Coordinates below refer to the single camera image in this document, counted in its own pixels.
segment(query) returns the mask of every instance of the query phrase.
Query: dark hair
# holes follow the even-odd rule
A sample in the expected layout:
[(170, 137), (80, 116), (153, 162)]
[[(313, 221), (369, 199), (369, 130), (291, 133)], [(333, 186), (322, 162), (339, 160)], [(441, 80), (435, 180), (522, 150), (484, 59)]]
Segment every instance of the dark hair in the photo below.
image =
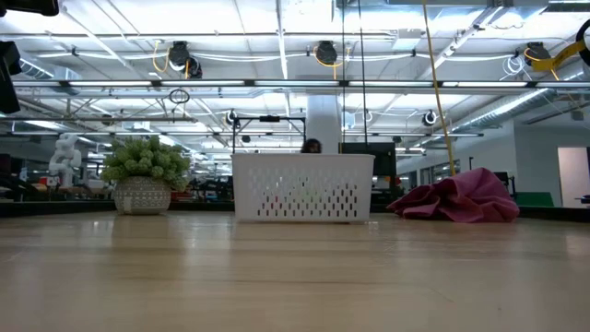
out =
[[(318, 147), (318, 152), (312, 152), (312, 146), (316, 145)], [(315, 138), (310, 138), (303, 143), (303, 147), (301, 147), (301, 153), (322, 153), (322, 143)]]

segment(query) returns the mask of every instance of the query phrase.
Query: white plastic basket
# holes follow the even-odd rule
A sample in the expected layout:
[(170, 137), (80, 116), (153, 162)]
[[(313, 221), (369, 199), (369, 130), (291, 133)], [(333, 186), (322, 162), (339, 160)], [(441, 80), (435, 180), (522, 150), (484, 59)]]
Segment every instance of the white plastic basket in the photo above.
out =
[(364, 221), (371, 155), (236, 154), (236, 217), (249, 221)]

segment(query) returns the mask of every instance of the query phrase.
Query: white ceiling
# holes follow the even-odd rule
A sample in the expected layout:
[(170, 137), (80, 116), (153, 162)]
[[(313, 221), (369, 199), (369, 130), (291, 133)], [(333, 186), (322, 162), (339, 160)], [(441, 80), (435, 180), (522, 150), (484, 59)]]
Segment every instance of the white ceiling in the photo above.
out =
[[(400, 50), (401, 43), (394, 42), (385, 33), (396, 29), (423, 29), (423, 18), (420, 16), (384, 16), (370, 15), (363, 17), (362, 27), (369, 35), (361, 44), (359, 34), (347, 35), (342, 38), (342, 24), (338, 19), (332, 21), (332, 9), (325, 0), (282, 0), (280, 13), (283, 29), (286, 33), (285, 50), (289, 79), (333, 79), (333, 69), (319, 65), (313, 56), (300, 56), (306, 48), (313, 48), (320, 40), (332, 40), (342, 55), (342, 46), (350, 49), (352, 58), (363, 55), (371, 58), (377, 55), (406, 52)], [(209, 53), (216, 56), (273, 56), (279, 57), (279, 38), (277, 37), (277, 3), (275, 0), (81, 0), (65, 1), (67, 12), (82, 22), (113, 51), (121, 56), (150, 55), (154, 52), (156, 41), (162, 39), (159, 52), (175, 40), (190, 42), (193, 53)], [(468, 28), (473, 19), (480, 13), (472, 12), (468, 16), (448, 18), (431, 22), (432, 42), (435, 53), (438, 53), (454, 40), (457, 33)], [(452, 57), (473, 56), (486, 57), (513, 53), (524, 50), (527, 42), (544, 42), (552, 54), (557, 54), (567, 45), (579, 27), (590, 18), (588, 13), (543, 13), (529, 18), (522, 24), (509, 27), (488, 26), (471, 36)], [(357, 18), (346, 20), (346, 32), (358, 32)], [(120, 37), (125, 34), (129, 41)], [(329, 36), (310, 35), (328, 33)], [(161, 35), (157, 38), (150, 35)], [(9, 12), (0, 20), (0, 40), (14, 40), (19, 49), (33, 58), (48, 53), (71, 52), (72, 48), (80, 53), (108, 55), (105, 50), (90, 39), (85, 31), (64, 15), (56, 18), (45, 18), (37, 15)], [(418, 53), (427, 53), (428, 43), (423, 35), (415, 46)], [(123, 66), (115, 59), (99, 59), (88, 56), (63, 56), (37, 59), (39, 65), (59, 65), (71, 68), (84, 79), (155, 79), (149, 73), (156, 72), (152, 59), (128, 60), (134, 70)], [(157, 59), (160, 66), (164, 59)], [(204, 71), (204, 78), (274, 78), (282, 79), (281, 62), (273, 59), (264, 62), (225, 62), (211, 59), (199, 59)], [(505, 59), (491, 61), (455, 62), (446, 61), (437, 68), (440, 80), (499, 80), (506, 74), (502, 69)], [(395, 60), (366, 61), (364, 78), (383, 80), (416, 79), (430, 66), (429, 59), (408, 57)], [(336, 71), (336, 78), (342, 79), (346, 68), (347, 79), (363, 79), (362, 62), (347, 62)], [(179, 78), (182, 74), (168, 69), (160, 74), (163, 78)], [(17, 79), (29, 79), (20, 76)], [(290, 110), (298, 114), (307, 107), (306, 93), (291, 93), (289, 96)], [(407, 94), (397, 99), (392, 105), (394, 94), (374, 93), (366, 96), (367, 109), (372, 112), (373, 120), (369, 121), (372, 130), (408, 132), (423, 131), (420, 115), (430, 109), (436, 109), (435, 96)], [(478, 108), (498, 99), (501, 96), (490, 95), (442, 95), (442, 107), (451, 121), (459, 121)], [(338, 98), (342, 104), (341, 93)], [(63, 110), (65, 101), (40, 100), (48, 106)], [(84, 100), (74, 101), (80, 105)], [(95, 107), (109, 113), (124, 114), (140, 111), (154, 100), (99, 100)], [(283, 93), (267, 93), (256, 98), (205, 98), (203, 102), (216, 114), (220, 121), (229, 109), (238, 113), (248, 114), (284, 114), (285, 95)], [(359, 93), (347, 93), (346, 105), (349, 112), (359, 112), (356, 129), (362, 129), (363, 96)], [(166, 102), (167, 111), (173, 105)], [(205, 125), (221, 130), (211, 116), (202, 115), (205, 111), (195, 103), (189, 102), (186, 111)], [(163, 110), (158, 106), (145, 110), (139, 115), (161, 116)], [(96, 109), (85, 108), (80, 114), (94, 114)], [(166, 131), (183, 131), (179, 124), (153, 124)], [(289, 130), (287, 124), (253, 124), (256, 130)], [(191, 148), (199, 144), (215, 144), (213, 139), (177, 137)], [(267, 144), (280, 142), (265, 140)]]

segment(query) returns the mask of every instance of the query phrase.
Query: potted plant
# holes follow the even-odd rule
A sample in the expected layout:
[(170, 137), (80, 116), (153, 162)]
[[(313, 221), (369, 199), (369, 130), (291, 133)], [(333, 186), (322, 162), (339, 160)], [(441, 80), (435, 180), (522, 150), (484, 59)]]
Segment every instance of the potted plant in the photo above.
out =
[(184, 191), (188, 179), (183, 175), (190, 160), (181, 156), (182, 148), (128, 137), (124, 144), (112, 143), (112, 156), (104, 161), (102, 179), (114, 180), (114, 203), (121, 214), (153, 215), (168, 209), (171, 188)]

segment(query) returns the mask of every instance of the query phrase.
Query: green object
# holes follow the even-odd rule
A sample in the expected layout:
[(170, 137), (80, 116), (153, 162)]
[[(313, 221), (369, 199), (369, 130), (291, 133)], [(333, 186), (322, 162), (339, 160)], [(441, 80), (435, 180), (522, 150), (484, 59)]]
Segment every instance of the green object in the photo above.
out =
[(160, 144), (158, 136), (149, 140), (128, 137), (124, 145), (112, 142), (112, 149), (113, 155), (104, 161), (102, 180), (122, 181), (129, 176), (150, 176), (164, 180), (178, 191), (184, 191), (188, 184), (184, 174), (191, 161), (182, 157), (180, 146)]
[(516, 195), (516, 205), (519, 207), (554, 208), (551, 193), (521, 193)]

